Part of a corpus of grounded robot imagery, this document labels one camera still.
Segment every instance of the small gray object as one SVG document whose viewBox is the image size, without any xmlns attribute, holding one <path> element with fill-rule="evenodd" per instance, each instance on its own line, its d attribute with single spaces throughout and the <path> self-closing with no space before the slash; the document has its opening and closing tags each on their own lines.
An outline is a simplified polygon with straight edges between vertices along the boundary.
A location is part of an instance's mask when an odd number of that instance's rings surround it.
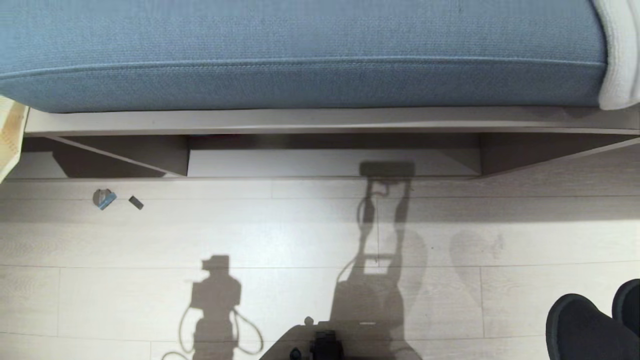
<svg viewBox="0 0 640 360">
<path fill-rule="evenodd" d="M 117 198 L 116 193 L 109 189 L 98 189 L 93 193 L 93 203 L 100 209 L 104 210 Z"/>
<path fill-rule="evenodd" d="M 129 198 L 129 202 L 131 204 L 133 204 L 133 206 L 135 206 L 136 208 L 138 208 L 138 210 L 142 210 L 142 208 L 145 206 L 142 202 L 140 202 L 140 200 L 138 200 L 137 197 L 132 196 Z"/>
</svg>

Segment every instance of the slipper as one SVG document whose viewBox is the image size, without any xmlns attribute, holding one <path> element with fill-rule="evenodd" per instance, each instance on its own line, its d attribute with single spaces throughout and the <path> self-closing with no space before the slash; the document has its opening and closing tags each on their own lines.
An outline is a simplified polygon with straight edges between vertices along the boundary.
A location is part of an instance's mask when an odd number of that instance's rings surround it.
<svg viewBox="0 0 640 360">
<path fill-rule="evenodd" d="M 547 351 L 551 360 L 638 360 L 640 338 L 586 297 L 568 294 L 547 316 Z"/>
<path fill-rule="evenodd" d="M 614 320 L 640 337 L 640 279 L 625 282 L 613 297 Z"/>
</svg>

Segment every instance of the laminate floor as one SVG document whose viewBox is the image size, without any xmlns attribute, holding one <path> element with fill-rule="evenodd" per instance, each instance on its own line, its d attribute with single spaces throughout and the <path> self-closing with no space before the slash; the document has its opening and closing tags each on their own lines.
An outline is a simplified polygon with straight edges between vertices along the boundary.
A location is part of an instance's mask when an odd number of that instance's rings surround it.
<svg viewBox="0 0 640 360">
<path fill-rule="evenodd" d="M 638 146 L 480 181 L 0 185 L 2 359 L 276 360 L 335 329 L 350 356 L 539 360 L 558 297 L 610 313 L 639 275 Z"/>
</svg>

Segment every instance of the blue cushion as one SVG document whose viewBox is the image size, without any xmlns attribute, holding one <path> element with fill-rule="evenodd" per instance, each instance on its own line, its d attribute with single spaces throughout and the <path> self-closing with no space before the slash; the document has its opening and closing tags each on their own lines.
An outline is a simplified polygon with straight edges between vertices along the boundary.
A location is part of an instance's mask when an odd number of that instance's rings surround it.
<svg viewBox="0 0 640 360">
<path fill-rule="evenodd" d="M 2 0 L 0 94 L 49 112 L 597 106 L 590 0 Z"/>
</svg>

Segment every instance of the white blanket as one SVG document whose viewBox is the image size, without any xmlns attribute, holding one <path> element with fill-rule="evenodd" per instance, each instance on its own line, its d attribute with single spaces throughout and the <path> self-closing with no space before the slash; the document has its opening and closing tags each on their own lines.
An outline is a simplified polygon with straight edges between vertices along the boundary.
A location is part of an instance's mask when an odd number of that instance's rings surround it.
<svg viewBox="0 0 640 360">
<path fill-rule="evenodd" d="M 607 37 L 609 63 L 600 108 L 622 109 L 640 102 L 640 0 L 593 0 Z"/>
</svg>

